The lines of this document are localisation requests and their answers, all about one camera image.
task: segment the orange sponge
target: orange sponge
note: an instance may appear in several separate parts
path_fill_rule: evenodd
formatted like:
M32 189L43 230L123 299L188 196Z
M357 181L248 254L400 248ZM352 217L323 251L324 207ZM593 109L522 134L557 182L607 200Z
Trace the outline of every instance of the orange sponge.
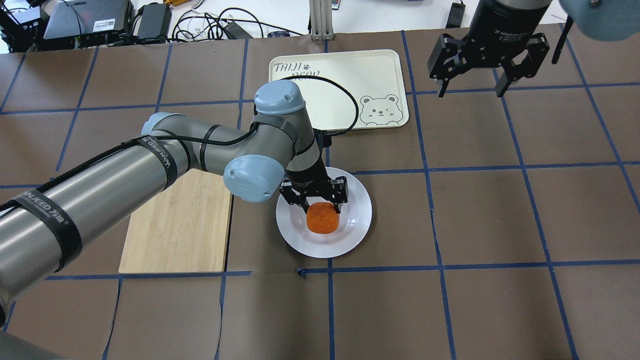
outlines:
M317 234L330 234L338 228L340 214L331 202L317 202L307 210L307 227Z

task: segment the white tray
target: white tray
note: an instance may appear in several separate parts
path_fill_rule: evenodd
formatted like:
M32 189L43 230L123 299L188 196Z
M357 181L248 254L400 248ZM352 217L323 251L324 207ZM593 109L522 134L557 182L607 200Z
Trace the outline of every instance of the white tray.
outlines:
M393 50L279 56L271 60L270 81L291 75L322 76L351 92L360 107L355 129L398 127L409 120L400 57ZM294 81L307 102L314 128L338 130L351 125L355 109L340 89L319 80Z

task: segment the yellow object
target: yellow object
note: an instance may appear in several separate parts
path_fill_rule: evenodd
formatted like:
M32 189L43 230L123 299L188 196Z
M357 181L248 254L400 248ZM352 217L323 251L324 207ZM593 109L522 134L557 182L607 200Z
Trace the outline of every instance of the yellow object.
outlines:
M307 209L307 227L316 234L330 234L338 228L340 214L331 202L317 202Z
M221 176L189 171L131 215L120 273L224 271L230 209Z
M163 0L163 3L167 4L167 5L173 5L173 6L178 6L178 5L182 5L184 3L187 3L191 0Z

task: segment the blue joint cap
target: blue joint cap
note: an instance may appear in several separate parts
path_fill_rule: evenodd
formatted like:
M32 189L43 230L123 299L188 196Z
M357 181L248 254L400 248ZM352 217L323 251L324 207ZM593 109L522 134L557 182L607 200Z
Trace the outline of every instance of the blue joint cap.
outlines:
M305 107L300 88L291 80L276 80L262 85L255 93L255 109L265 115L282 115Z
M225 167L222 180L229 191L248 202L263 202L278 190L284 168L268 156L239 156Z
M158 123L172 115L182 115L182 114L176 114L176 113L155 113L153 115L151 115L149 117L149 120L147 120L147 122L142 125L142 132L140 133L141 135L149 135L151 133L151 131L154 130L154 127L156 127L156 125L158 125Z

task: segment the silver robotic arm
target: silver robotic arm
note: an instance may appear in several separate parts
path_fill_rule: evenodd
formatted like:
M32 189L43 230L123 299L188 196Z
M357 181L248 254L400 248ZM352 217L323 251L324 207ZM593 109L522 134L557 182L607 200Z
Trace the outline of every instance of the silver robotic arm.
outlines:
M323 192L337 207L336 193L344 193L346 202L346 181L328 177L298 86L288 80L268 83L258 90L255 105L258 114L248 133L156 113L136 140L140 145L50 190L14 198L19 206L0 214L1 323L25 291L189 169L222 175L234 195L252 202L277 192L285 173L289 182L282 188L297 191L292 204L305 193Z

